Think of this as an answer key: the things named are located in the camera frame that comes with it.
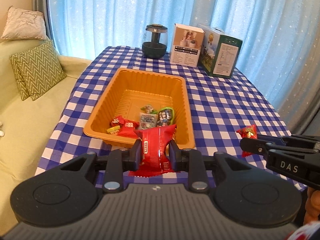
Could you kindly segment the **right hand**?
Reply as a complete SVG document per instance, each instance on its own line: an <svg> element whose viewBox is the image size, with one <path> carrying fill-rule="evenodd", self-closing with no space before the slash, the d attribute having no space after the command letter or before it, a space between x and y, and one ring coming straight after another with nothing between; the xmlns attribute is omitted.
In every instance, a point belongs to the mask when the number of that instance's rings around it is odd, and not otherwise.
<svg viewBox="0 0 320 240"><path fill-rule="evenodd" d="M320 214L320 191L308 187L307 196L308 198L305 204L306 213L304 216L304 224L318 221Z"/></svg>

